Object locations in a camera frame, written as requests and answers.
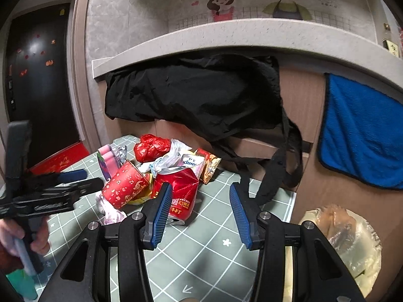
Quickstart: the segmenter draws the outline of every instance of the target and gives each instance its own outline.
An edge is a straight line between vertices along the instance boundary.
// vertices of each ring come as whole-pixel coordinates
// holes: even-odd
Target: red doormat
[[[30,170],[35,175],[51,173],[53,171],[60,172],[87,156],[89,156],[89,152],[85,148],[84,144],[79,142],[70,145],[64,150],[61,150],[42,162],[39,162]]]

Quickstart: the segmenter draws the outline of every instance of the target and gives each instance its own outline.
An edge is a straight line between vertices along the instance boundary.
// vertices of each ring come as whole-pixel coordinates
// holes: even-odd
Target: white countertop
[[[93,77],[176,53],[223,47],[269,47],[347,64],[403,89],[403,61],[382,46],[335,27],[288,19],[242,19],[159,36],[114,57],[93,60]]]

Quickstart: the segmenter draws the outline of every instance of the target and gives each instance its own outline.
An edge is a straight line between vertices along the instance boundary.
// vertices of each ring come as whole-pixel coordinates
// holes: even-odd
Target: black cloth bag
[[[105,113],[135,122],[164,119],[187,126],[224,160],[235,162],[241,187],[248,192],[247,165],[266,173],[255,200],[270,201],[281,183],[295,187],[302,176],[302,139],[287,117],[280,96],[279,67],[273,57],[217,54],[168,57],[129,66],[106,75]],[[281,127],[283,143],[271,159],[239,157],[225,138],[248,128]],[[297,167],[286,171],[286,151]]]

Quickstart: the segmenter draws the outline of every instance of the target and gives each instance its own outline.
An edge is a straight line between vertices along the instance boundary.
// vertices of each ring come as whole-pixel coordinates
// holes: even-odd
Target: cartoon girl
[[[232,20],[234,7],[230,7],[234,0],[209,0],[207,8],[211,10],[213,21],[221,22],[223,20]]]
[[[293,0],[280,0],[273,2],[263,9],[265,14],[273,15],[273,18],[286,18],[296,20],[312,20],[307,8],[296,4]]]

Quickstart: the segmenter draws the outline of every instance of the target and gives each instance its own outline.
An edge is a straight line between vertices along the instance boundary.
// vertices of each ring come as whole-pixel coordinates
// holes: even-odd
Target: trash pile
[[[221,159],[201,148],[192,151],[179,140],[146,134],[133,149],[135,159],[127,159],[127,146],[109,144],[97,152],[106,183],[96,194],[104,225],[121,222],[126,204],[141,205],[157,197],[164,182],[172,185],[172,205],[168,223],[184,225],[195,205],[200,182],[207,184]]]

